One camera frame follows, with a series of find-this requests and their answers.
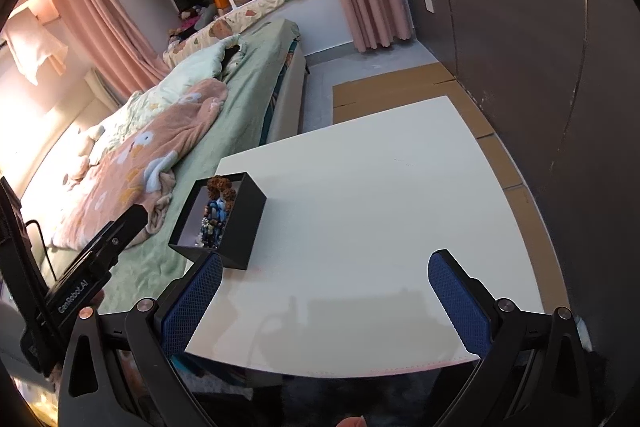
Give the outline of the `black jewelry box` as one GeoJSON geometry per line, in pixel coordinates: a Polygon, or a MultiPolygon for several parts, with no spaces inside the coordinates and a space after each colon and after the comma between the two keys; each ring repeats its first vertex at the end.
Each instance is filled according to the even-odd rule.
{"type": "Polygon", "coordinates": [[[168,246],[191,261],[216,253],[228,269],[250,263],[267,196],[246,172],[211,176],[193,183],[168,246]]]}

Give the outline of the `pink duck blanket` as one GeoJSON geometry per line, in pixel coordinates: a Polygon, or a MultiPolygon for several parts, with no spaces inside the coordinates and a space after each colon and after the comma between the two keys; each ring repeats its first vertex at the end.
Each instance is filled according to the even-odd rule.
{"type": "Polygon", "coordinates": [[[176,186],[174,167],[213,126],[227,96],[223,82],[204,79],[103,156],[70,191],[52,245],[81,251],[133,205],[146,218],[130,246],[160,231],[176,186]]]}

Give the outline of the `green bed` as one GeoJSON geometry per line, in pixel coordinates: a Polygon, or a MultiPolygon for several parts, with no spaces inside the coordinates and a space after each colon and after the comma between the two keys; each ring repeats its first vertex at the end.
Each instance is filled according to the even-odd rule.
{"type": "MultiPolygon", "coordinates": [[[[282,72],[290,66],[288,60],[299,47],[300,32],[296,23],[277,18],[239,36],[240,44],[227,55],[224,71],[217,79],[228,88],[226,101],[206,135],[175,165],[176,186],[160,231],[138,245],[129,245],[119,256],[104,288],[105,312],[126,311],[141,298],[156,298],[172,280],[183,276],[186,258],[171,249],[168,241],[193,183],[213,176],[221,158],[254,148],[267,139],[274,111],[272,96],[281,86],[282,72]]],[[[36,244],[46,246],[48,251],[37,254],[36,261],[47,285],[53,285],[79,254],[51,243],[70,191],[89,168],[159,114],[130,119],[127,102],[91,128],[67,129],[43,159],[21,198],[24,220],[37,220],[43,231],[36,244]]]]}

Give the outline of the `flattened brown cardboard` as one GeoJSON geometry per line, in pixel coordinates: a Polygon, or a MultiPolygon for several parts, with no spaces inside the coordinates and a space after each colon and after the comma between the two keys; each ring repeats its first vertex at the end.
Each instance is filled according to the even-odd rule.
{"type": "Polygon", "coordinates": [[[472,98],[434,63],[344,82],[332,90],[335,124],[377,124],[390,174],[425,221],[427,247],[447,248],[495,294],[529,310],[568,303],[559,261],[532,192],[472,98]]]}

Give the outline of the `light green pillow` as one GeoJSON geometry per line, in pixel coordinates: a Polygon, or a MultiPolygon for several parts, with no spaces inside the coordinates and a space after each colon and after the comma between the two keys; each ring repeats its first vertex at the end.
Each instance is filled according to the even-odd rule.
{"type": "Polygon", "coordinates": [[[153,118],[204,79],[220,79],[224,60],[240,44],[240,36],[232,35],[185,58],[154,88],[133,95],[127,102],[127,116],[153,118]]]}

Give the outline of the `pink curtain left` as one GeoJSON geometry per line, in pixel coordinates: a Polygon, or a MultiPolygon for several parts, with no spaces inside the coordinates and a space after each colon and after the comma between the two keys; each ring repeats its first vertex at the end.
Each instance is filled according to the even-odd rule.
{"type": "Polygon", "coordinates": [[[119,0],[51,0],[61,20],[117,94],[157,86],[169,69],[119,0]]]}

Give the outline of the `floral window seat cushion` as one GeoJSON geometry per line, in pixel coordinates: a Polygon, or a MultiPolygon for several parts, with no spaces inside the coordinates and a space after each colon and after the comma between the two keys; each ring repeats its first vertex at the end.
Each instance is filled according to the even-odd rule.
{"type": "Polygon", "coordinates": [[[216,17],[185,39],[168,44],[162,54],[163,62],[174,68],[200,49],[212,46],[234,34],[242,34],[281,6],[297,0],[252,0],[227,14],[216,17]]]}

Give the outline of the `plush toys pile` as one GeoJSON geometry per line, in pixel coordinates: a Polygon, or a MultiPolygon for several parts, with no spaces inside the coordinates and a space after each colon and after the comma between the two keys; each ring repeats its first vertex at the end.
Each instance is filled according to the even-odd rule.
{"type": "Polygon", "coordinates": [[[197,31],[211,23],[217,16],[217,9],[212,5],[194,6],[180,13],[180,26],[168,30],[167,49],[171,50],[197,31]]]}

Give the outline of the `white wall socket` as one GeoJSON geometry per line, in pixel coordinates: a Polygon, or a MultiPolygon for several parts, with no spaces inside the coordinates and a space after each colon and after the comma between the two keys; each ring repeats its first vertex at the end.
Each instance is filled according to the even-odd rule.
{"type": "Polygon", "coordinates": [[[425,5],[425,9],[427,10],[427,12],[429,13],[434,13],[434,3],[433,0],[424,0],[424,5],[425,5]]]}

